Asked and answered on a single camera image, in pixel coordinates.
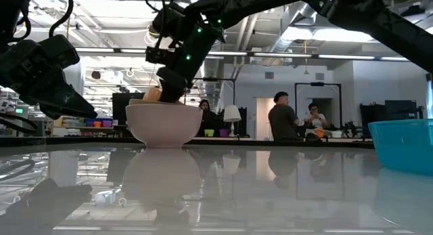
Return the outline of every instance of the woman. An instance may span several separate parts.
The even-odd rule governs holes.
[[[319,107],[311,103],[309,105],[310,114],[304,119],[306,125],[312,125],[315,129],[324,129],[328,127],[326,118],[323,114],[319,113]]]
[[[203,110],[203,116],[202,124],[200,125],[200,130],[198,131],[197,135],[204,136],[205,129],[217,130],[217,115],[210,111],[209,101],[202,100],[198,107]]]

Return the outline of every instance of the computer monitor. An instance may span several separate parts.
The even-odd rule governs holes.
[[[127,112],[125,108],[130,99],[143,99],[144,93],[113,93],[113,120],[119,125],[126,125]]]
[[[417,119],[417,102],[415,100],[386,100],[388,120]]]

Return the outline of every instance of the blue plastic bin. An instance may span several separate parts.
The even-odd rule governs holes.
[[[368,127],[385,167],[433,175],[433,119],[383,121]]]

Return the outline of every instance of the ceiling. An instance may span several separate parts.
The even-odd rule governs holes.
[[[403,4],[400,7],[407,8],[407,4],[421,0],[384,1],[387,5],[399,7],[397,4]],[[29,39],[41,41],[48,37],[49,27],[65,12],[66,4],[64,2],[65,0],[32,0],[30,6],[32,33]],[[162,4],[158,0],[150,0],[150,2],[157,9],[161,8]],[[186,7],[191,0],[176,0],[176,2],[180,6]],[[300,3],[276,7],[275,10],[259,13],[257,17],[251,15],[239,24],[228,28],[225,31],[226,44],[215,49],[225,51],[268,51],[270,46],[275,44],[276,40],[284,32],[284,28],[281,25],[285,23],[284,21],[288,16],[291,16],[288,13],[295,9],[297,5],[299,6]],[[146,48],[155,42],[149,36],[147,30],[155,16],[156,14],[143,0],[74,0],[74,11],[71,19],[59,27],[56,33],[67,36],[75,47]],[[306,28],[306,26],[298,25],[295,25],[295,27]],[[320,29],[335,27],[325,18],[317,16],[315,23],[310,24],[307,28],[315,32]],[[19,29],[18,33],[24,34],[24,31]],[[169,43],[170,39],[165,39],[162,42],[162,46],[166,47]],[[360,43],[309,39],[306,41],[292,41],[287,49],[298,53],[395,55],[393,51],[372,41]],[[123,81],[129,85],[148,86],[158,84],[155,73],[160,65],[155,66],[147,63],[144,58],[110,58],[95,54],[94,56],[83,56],[82,60],[88,66],[86,83],[112,83],[103,79],[92,79],[91,73],[94,70],[98,70],[110,73],[112,71],[121,72],[124,75]],[[223,68],[221,65],[223,63],[233,63],[233,58],[224,57],[223,60],[218,58],[206,60],[202,68],[203,70],[199,70],[197,77],[222,77]],[[341,61],[311,60],[309,63],[310,65],[326,66],[328,70],[332,70],[339,66]],[[304,64],[304,59],[293,59],[290,66],[297,67]],[[118,91],[117,87],[87,88],[85,92],[91,91],[95,95],[110,95],[113,91]],[[201,98],[208,98],[211,100],[211,104],[217,107],[220,88],[220,83],[197,81],[196,89],[193,89],[189,95],[193,98],[193,101],[188,104],[197,105]],[[136,89],[140,91],[144,90],[144,88],[138,87]]]

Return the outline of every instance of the white lamp shade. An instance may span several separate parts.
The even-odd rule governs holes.
[[[236,122],[240,121],[241,114],[239,113],[239,109],[237,109],[237,106],[226,106],[224,109],[224,121],[225,122]]]

